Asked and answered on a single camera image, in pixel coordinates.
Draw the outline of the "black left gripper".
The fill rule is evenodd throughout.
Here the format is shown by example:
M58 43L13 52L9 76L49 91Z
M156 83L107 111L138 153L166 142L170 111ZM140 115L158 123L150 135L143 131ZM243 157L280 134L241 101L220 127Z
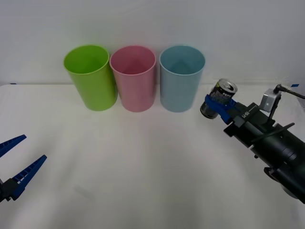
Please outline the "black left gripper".
M0 143L0 157L9 152L21 141L26 139L26 135L20 135L3 143ZM22 170L20 173L15 175L12 178L9 178L7 181L0 181L0 202L3 200L16 200L25 190L28 183L32 180L35 174L38 172L40 167L43 165L47 159L46 155L41 156L27 168Z

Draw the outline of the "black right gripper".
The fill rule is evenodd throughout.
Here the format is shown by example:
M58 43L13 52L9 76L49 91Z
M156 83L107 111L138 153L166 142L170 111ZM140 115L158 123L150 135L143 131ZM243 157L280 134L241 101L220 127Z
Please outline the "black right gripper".
M286 130L281 125L274 126L275 121L269 120L255 103L245 106L231 98L226 104L222 104L213 101L208 94L204 103L208 107L208 110L204 111L204 116L215 119L214 115L219 115L228 125L224 132L238 139L246 147L258 143L263 137L281 134Z

